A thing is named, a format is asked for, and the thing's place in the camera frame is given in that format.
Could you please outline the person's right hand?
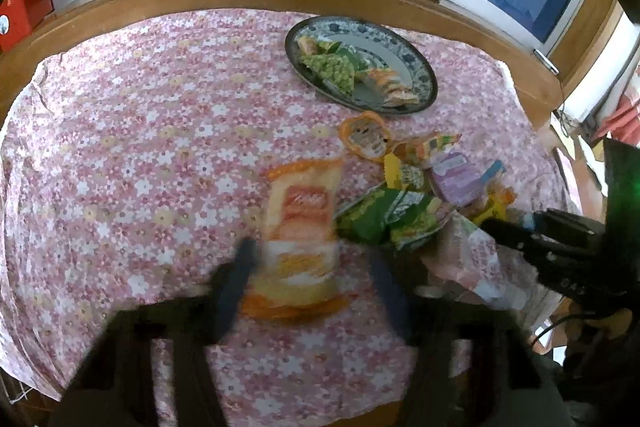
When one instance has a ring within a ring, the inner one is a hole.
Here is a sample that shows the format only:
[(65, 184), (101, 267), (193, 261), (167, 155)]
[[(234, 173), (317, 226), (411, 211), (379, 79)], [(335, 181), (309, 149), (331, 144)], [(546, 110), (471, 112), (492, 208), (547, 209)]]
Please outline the person's right hand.
[(632, 311), (621, 309), (608, 317), (588, 314), (578, 306), (570, 307), (570, 314), (577, 315), (565, 326), (567, 343), (582, 343), (585, 346), (597, 343), (603, 338), (615, 339), (628, 331), (632, 322)]

